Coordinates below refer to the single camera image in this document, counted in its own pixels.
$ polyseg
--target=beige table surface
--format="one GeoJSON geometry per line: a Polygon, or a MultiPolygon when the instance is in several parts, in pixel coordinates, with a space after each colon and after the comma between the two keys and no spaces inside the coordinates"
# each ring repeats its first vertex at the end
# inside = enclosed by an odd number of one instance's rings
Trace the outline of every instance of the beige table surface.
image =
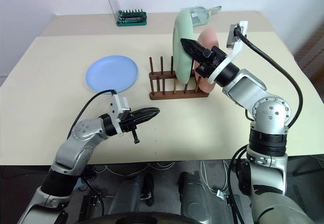
{"type": "MultiPolygon", "coordinates": [[[[227,32],[219,32],[226,49],[227,32]]],[[[289,155],[324,152],[324,105],[275,32],[248,32],[248,38],[282,65],[304,95],[303,111],[288,134],[289,155]]],[[[158,69],[164,56],[170,65],[171,34],[73,35],[37,37],[1,87],[0,164],[49,165],[66,139],[70,125],[94,94],[85,82],[87,68],[107,55],[125,55],[139,68],[138,79],[121,93],[133,110],[159,107],[160,113],[138,126],[139,144],[131,133],[114,136],[94,151],[90,164],[193,159],[226,159],[248,143],[250,122],[244,109],[215,87],[208,98],[151,101],[148,97],[153,56],[158,69]]],[[[285,98],[296,112],[298,97],[291,84],[266,61],[244,46],[234,63],[259,77],[268,91],[285,98]]],[[[167,89],[172,82],[167,82],[167,89]]],[[[83,118],[108,111],[110,97],[100,96],[83,118]]]]}

